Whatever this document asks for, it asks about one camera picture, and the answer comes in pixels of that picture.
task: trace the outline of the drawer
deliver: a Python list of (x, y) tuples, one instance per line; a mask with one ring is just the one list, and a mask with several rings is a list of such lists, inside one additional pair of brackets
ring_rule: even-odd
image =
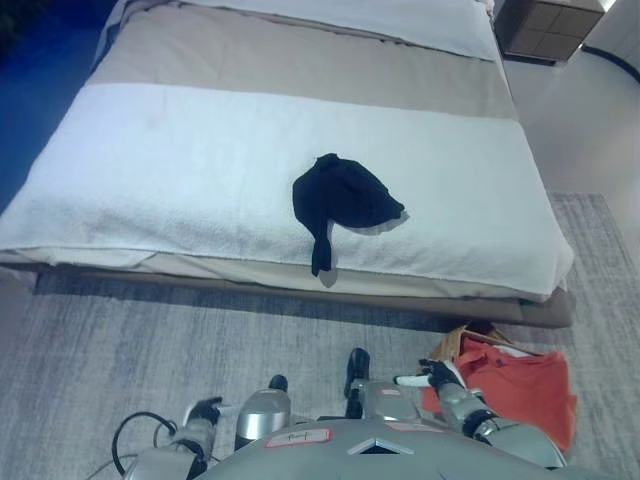
[(527, 30), (538, 30), (546, 32), (553, 25), (556, 17), (560, 15), (563, 10), (558, 5), (550, 5), (548, 3), (535, 3), (533, 8), (529, 11), (527, 18), (524, 20), (522, 28)]
[(544, 37), (544, 32), (525, 29), (520, 30), (516, 33), (508, 51), (509, 53), (532, 55), (538, 44), (542, 41), (542, 37)]
[(598, 22), (600, 16), (598, 12), (563, 8), (548, 31), (584, 38)]
[(582, 39), (580, 38), (545, 33), (533, 51), (533, 55), (556, 60), (568, 60), (581, 42)]

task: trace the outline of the black cloth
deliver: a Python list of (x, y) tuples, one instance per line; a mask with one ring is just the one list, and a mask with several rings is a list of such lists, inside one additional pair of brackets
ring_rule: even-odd
[(328, 153), (293, 183), (293, 209), (315, 239), (311, 273), (317, 276), (331, 270), (329, 220), (345, 227), (374, 227), (400, 218), (404, 205), (358, 162)]

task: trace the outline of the white bedsheet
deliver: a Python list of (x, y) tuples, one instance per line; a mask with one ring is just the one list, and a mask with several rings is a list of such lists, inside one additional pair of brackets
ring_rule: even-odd
[(0, 249), (309, 264), (291, 185), (327, 152), (370, 169), (410, 216), (373, 236), (336, 226), (339, 268), (544, 297), (571, 266), (515, 121), (144, 84), (81, 90), (0, 217)]
[[(99, 44), (106, 45), (106, 30), (119, 24), (135, 2), (119, 0)], [(139, 0), (130, 11), (169, 0)], [(489, 26), (486, 1), (476, 0), (182, 0), (207, 7), (276, 14), (326, 25), (379, 33), (429, 48), (467, 57), (496, 60), (495, 38)]]

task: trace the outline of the carpet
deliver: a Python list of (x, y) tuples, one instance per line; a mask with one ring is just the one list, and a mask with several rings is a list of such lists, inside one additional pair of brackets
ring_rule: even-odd
[[(570, 463), (640, 478), (638, 274), (602, 197), (553, 194), (576, 251), (571, 328), (505, 327), (538, 350), (561, 350), (579, 397)], [(83, 479), (110, 457), (136, 410), (179, 420), (194, 400), (239, 404), (282, 373), (296, 413), (340, 415), (347, 356), (372, 354), (372, 375), (415, 370), (456, 326), (422, 314), (115, 280), (41, 276), (22, 317), (0, 321), (0, 478)], [(152, 421), (132, 423), (123, 453), (150, 446)], [(221, 422), (214, 454), (233, 445)], [(116, 478), (114, 469), (96, 477)]]

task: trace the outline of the orange shirt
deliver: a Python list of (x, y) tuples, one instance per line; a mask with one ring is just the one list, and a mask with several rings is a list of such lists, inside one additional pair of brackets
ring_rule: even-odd
[[(576, 431), (577, 398), (569, 390), (569, 367), (562, 353), (516, 358), (465, 338), (454, 361), (468, 388), (480, 388), (489, 408), (504, 418), (535, 425), (567, 452)], [(433, 388), (423, 408), (439, 413)]]

